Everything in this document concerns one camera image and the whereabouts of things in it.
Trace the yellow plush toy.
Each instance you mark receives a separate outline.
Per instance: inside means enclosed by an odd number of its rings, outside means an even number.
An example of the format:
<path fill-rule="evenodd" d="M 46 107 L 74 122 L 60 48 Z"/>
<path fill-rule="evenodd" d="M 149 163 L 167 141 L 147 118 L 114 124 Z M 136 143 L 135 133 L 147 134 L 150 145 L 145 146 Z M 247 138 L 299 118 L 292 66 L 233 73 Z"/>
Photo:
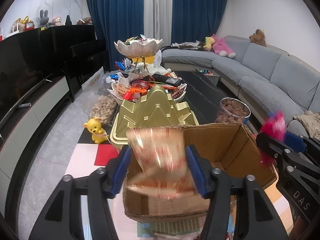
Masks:
<path fill-rule="evenodd" d="M 204 45 L 203 45 L 203 50 L 205 51 L 212 51 L 212 47 L 215 43 L 215 39 L 213 37 L 205 37 L 204 38 Z"/>

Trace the black piano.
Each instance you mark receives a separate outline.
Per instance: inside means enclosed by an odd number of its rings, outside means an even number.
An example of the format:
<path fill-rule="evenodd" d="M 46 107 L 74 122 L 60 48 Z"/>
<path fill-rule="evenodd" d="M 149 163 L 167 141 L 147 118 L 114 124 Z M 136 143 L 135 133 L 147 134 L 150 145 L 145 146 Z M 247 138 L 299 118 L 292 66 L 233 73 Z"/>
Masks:
<path fill-rule="evenodd" d="M 110 70 L 105 39 L 93 25 L 61 25 L 40 33 L 41 48 L 52 72 L 66 77 L 71 96 L 100 68 Z"/>

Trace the orange patterned snack bag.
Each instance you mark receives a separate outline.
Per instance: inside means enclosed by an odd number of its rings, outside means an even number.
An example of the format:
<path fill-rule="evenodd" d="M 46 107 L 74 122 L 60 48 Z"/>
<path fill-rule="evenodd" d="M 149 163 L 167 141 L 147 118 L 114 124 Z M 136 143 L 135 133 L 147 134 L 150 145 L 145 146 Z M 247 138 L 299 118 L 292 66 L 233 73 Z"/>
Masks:
<path fill-rule="evenodd" d="M 133 128 L 126 135 L 141 168 L 141 172 L 127 180 L 129 190 L 163 199 L 196 194 L 187 165 L 182 129 Z"/>

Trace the brown plush bear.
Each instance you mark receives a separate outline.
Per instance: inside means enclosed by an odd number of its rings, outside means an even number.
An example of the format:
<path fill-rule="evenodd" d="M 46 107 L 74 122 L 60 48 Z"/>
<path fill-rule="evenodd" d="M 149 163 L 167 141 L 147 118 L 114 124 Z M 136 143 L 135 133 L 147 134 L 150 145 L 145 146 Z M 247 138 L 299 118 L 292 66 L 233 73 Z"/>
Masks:
<path fill-rule="evenodd" d="M 253 33 L 250 37 L 250 42 L 251 43 L 255 43 L 258 44 L 260 46 L 266 46 L 266 42 L 265 42 L 265 34 L 262 30 L 257 29 L 255 31 L 255 33 Z"/>

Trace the white sheer curtain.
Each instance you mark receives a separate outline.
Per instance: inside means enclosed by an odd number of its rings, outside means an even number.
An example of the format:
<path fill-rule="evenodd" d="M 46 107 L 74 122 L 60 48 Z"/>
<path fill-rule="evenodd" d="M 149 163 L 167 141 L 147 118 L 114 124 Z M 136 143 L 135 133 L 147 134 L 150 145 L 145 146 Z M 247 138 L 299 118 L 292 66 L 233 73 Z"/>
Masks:
<path fill-rule="evenodd" d="M 144 35 L 171 45 L 173 0 L 144 0 Z"/>

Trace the gold mountain-shaped tin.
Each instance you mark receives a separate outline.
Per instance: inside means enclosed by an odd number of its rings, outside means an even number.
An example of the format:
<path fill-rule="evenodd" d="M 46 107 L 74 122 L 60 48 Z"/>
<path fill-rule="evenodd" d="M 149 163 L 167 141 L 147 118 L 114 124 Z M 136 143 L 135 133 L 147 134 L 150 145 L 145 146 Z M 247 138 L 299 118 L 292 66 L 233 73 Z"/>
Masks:
<path fill-rule="evenodd" d="M 121 149 L 127 145 L 126 132 L 131 128 L 198 124 L 187 102 L 175 102 L 162 87 L 155 86 L 135 103 L 123 100 L 111 129 L 110 142 Z"/>

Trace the grey rabbit plush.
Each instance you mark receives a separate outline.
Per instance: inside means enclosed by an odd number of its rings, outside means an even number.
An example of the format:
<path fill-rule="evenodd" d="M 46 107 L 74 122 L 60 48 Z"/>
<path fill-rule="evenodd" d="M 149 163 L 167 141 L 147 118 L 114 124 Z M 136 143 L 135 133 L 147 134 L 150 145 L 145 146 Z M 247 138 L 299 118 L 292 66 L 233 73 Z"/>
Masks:
<path fill-rule="evenodd" d="M 40 26 L 44 27 L 49 22 L 48 10 L 40 10 Z"/>

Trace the yellow bear figurine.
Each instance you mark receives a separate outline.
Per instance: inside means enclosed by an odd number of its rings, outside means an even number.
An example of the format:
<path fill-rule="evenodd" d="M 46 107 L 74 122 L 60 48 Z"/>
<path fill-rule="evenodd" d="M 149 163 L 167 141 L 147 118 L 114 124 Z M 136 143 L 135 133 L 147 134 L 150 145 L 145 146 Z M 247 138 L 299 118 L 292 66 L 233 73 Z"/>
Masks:
<path fill-rule="evenodd" d="M 89 119 L 88 122 L 84 123 L 84 128 L 92 134 L 92 140 L 95 144 L 108 141 L 108 135 L 98 117 Z"/>

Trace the colourful patchwork tablecloth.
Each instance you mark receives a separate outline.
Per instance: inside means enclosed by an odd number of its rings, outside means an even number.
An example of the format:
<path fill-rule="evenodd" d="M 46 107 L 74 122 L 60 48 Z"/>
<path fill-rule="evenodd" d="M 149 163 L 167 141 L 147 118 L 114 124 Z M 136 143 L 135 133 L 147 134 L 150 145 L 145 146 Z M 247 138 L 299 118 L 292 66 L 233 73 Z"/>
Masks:
<path fill-rule="evenodd" d="M 245 178 L 230 177 L 200 157 L 194 146 L 188 146 L 185 151 L 198 192 L 210 200 L 201 239 L 225 239 L 229 199 L 233 193 L 238 197 L 235 239 L 288 238 L 274 206 L 252 175 Z M 79 179 L 85 181 L 84 189 L 91 204 L 89 216 L 94 223 L 91 226 L 93 239 L 118 238 L 105 199 L 112 199 L 119 192 L 130 157 L 130 148 L 126 146 L 106 167 Z"/>

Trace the pink plush toy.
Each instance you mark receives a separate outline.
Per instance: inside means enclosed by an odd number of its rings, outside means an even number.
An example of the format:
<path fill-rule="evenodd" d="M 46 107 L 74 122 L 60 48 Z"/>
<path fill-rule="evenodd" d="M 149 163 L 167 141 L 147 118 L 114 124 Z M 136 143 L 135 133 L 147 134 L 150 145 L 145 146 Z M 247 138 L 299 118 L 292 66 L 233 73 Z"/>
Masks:
<path fill-rule="evenodd" d="M 230 59 L 235 58 L 236 53 L 229 48 L 224 38 L 219 38 L 215 34 L 212 35 L 212 38 L 215 40 L 215 43 L 212 45 L 212 50 L 215 54 Z"/>

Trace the white lotus fruit bowl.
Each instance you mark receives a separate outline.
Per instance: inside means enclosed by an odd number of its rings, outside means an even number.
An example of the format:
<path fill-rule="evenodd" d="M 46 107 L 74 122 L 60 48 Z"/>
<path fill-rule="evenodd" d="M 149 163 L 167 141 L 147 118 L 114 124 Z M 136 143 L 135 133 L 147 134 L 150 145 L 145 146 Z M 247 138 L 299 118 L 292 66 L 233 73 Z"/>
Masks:
<path fill-rule="evenodd" d="M 114 42 L 116 50 L 126 58 L 147 57 L 155 55 L 163 47 L 163 40 L 147 38 L 144 41 L 133 40 L 129 45 L 118 40 Z"/>

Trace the magenta snack packet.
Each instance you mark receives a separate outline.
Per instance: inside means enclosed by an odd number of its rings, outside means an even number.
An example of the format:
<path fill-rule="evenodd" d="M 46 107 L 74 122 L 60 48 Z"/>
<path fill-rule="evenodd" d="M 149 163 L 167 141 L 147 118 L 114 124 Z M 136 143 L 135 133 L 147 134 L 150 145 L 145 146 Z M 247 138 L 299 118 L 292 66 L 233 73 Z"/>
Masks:
<path fill-rule="evenodd" d="M 286 134 L 286 124 L 282 111 L 270 113 L 260 129 L 260 133 L 265 133 L 271 138 L 283 142 Z"/>

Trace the bag of walnuts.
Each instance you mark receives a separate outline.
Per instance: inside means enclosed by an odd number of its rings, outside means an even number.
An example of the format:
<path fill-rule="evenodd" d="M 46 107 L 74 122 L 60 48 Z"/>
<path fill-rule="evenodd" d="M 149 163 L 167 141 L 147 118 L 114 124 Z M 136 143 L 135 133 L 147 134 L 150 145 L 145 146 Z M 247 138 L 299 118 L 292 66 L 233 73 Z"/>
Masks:
<path fill-rule="evenodd" d="M 109 125 L 112 121 L 112 116 L 115 113 L 117 102 L 111 95 L 99 96 L 97 102 L 94 104 L 90 118 L 99 118 L 101 124 Z"/>

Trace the grey TV cabinet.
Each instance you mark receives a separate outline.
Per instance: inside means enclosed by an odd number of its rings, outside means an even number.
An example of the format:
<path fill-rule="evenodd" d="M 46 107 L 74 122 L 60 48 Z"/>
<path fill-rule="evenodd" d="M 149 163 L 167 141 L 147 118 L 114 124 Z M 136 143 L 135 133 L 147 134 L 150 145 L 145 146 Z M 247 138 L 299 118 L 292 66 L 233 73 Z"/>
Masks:
<path fill-rule="evenodd" d="M 1 146 L 1 215 L 5 215 L 6 205 L 9 204 L 9 186 L 23 150 L 45 117 L 68 92 L 65 77 L 52 82 L 46 81 L 31 95 L 31 99 L 27 100 L 31 106 L 14 122 L 4 140 Z"/>

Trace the brown cardboard box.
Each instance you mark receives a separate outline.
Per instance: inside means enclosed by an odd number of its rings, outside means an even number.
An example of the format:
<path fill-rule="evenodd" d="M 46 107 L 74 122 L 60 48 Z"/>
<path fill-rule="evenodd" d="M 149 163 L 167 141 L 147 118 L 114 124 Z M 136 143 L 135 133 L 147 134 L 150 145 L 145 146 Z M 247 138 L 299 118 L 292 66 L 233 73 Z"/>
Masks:
<path fill-rule="evenodd" d="M 255 176 L 266 189 L 276 179 L 272 165 L 260 163 L 260 152 L 250 130 L 241 124 L 205 124 L 184 127 L 186 145 L 194 145 L 200 156 L 232 177 Z M 209 200 L 199 194 L 173 200 L 148 197 L 123 189 L 125 215 L 137 222 L 177 222 L 207 214 Z"/>

